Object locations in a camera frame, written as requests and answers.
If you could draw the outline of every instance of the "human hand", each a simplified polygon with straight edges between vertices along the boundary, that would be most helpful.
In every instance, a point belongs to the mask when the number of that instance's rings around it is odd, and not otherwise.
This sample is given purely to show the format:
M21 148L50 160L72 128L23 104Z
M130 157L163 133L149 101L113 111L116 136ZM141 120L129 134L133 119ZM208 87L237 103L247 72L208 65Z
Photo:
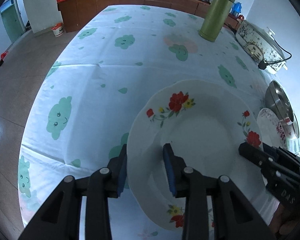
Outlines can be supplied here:
M269 228L273 234L288 235L297 225L299 219L289 219L291 211L287 210L281 203L275 211Z

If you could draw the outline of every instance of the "screw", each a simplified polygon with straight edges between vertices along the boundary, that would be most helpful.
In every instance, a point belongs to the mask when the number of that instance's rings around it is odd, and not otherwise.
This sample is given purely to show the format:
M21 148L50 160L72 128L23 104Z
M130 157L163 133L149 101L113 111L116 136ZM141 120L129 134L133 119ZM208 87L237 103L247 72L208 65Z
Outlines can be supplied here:
M224 182L224 183L227 183L227 182L229 182L229 177L228 176L226 176L226 175L222 175L221 177L220 177L220 180L222 181L222 182Z
M191 174L191 173L193 172L193 169L192 169L191 167L185 167L185 168L183 169L183 171L184 171L185 173L187 173L187 174Z
M69 182L71 182L72 180L73 180L73 177L70 176L70 175L66 176L66 177L63 179L63 181L66 182L66 183L69 183Z
M101 174L108 174L109 172L110 172L110 170L107 167L104 167L104 168L100 169Z

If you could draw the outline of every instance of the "cabinet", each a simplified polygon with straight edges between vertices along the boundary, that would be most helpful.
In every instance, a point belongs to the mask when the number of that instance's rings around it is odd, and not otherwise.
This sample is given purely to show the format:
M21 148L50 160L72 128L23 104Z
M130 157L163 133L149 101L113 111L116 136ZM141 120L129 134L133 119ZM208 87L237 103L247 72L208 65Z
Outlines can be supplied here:
M58 10L61 11L66 32L73 32L83 28L107 6L116 4L137 4L171 8L202 18L206 16L210 7L209 3L202 0L65 0L58 3ZM239 27L236 18L233 16L228 16L225 24L230 24L234 29L238 29Z

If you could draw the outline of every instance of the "tiled floor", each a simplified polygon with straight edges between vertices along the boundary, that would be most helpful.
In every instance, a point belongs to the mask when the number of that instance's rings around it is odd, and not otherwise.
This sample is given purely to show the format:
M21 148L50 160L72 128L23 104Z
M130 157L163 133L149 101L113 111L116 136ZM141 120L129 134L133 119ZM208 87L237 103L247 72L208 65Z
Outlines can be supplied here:
M0 231L8 240L23 230L18 200L18 159L37 92L57 57L76 35L28 31L9 49L0 68Z

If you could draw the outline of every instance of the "green tumbler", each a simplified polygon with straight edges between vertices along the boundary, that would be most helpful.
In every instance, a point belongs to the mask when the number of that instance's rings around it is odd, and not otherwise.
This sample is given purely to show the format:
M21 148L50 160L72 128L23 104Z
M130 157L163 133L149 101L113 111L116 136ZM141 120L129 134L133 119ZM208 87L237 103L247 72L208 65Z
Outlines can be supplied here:
M207 41L214 42L225 24L225 20L235 0L212 0L204 18L199 35Z

